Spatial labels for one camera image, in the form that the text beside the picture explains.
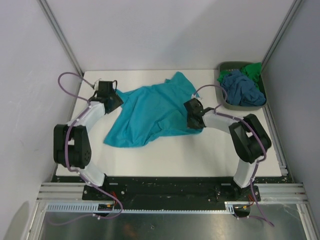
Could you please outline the teal t-shirt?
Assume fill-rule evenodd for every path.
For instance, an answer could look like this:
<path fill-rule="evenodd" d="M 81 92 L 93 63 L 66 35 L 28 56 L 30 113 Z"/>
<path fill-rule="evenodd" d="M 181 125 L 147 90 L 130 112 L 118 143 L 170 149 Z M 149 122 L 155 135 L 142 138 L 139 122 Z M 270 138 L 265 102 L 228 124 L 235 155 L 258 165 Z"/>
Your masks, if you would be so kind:
<path fill-rule="evenodd" d="M 116 148 L 138 148 L 159 137 L 196 135 L 201 129 L 187 126 L 184 103 L 196 91 L 182 72 L 163 83 L 122 92 L 121 112 L 107 133 L 104 144 Z"/>

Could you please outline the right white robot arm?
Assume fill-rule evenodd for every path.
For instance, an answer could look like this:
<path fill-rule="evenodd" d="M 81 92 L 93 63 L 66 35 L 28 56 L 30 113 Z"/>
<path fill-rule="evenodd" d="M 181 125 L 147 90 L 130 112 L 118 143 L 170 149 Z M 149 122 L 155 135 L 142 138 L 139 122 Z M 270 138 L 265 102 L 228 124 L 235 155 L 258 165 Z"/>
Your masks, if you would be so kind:
<path fill-rule="evenodd" d="M 218 112 L 212 107 L 204 108 L 197 98 L 185 102 L 187 127 L 200 130 L 213 128 L 230 134 L 239 162 L 230 188 L 231 196 L 242 201 L 249 194 L 248 186 L 254 181 L 258 164 L 267 158 L 272 141 L 256 115 L 244 117 Z"/>

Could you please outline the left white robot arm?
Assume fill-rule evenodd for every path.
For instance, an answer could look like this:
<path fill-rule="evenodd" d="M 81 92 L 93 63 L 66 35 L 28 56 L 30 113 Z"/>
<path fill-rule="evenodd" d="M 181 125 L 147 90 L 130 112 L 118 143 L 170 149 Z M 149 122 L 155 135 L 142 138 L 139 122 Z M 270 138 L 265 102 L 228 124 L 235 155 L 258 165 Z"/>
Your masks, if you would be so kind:
<path fill-rule="evenodd" d="M 99 80 L 94 87 L 94 94 L 86 100 L 87 106 L 82 112 L 68 123 L 54 127 L 53 159 L 83 177 L 88 185 L 94 186 L 93 194 L 105 200 L 110 196 L 111 188 L 104 184 L 106 175 L 92 161 L 89 133 L 100 119 L 124 102 L 117 94 L 117 80 Z"/>

